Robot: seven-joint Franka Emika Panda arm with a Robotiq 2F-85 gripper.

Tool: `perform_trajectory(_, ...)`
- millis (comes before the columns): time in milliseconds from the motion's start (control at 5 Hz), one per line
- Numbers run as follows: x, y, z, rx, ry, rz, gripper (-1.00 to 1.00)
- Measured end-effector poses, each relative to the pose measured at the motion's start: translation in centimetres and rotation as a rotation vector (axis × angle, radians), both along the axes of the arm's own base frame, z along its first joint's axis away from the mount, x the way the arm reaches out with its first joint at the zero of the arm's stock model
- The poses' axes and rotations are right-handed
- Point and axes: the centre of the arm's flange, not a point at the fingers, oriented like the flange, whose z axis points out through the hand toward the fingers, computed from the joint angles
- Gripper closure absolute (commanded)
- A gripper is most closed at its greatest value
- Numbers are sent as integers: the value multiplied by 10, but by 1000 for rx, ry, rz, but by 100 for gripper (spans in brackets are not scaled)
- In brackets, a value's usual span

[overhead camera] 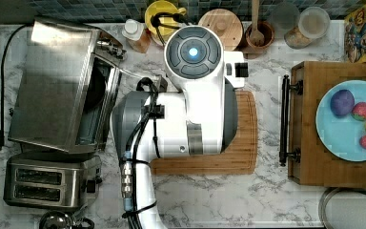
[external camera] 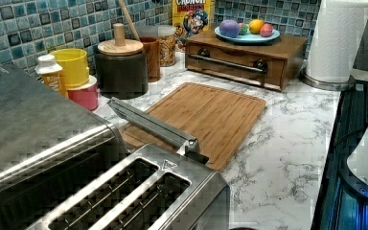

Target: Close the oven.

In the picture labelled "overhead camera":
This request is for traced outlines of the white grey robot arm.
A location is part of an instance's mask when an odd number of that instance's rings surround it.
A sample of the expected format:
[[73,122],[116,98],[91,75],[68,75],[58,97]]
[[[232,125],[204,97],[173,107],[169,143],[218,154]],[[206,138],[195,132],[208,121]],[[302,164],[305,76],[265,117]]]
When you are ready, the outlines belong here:
[[170,37],[163,58],[174,91],[143,77],[110,118],[129,229],[167,229],[157,210],[152,160],[218,155],[237,129],[235,91],[248,71],[241,52],[225,51],[205,27],[186,26]]

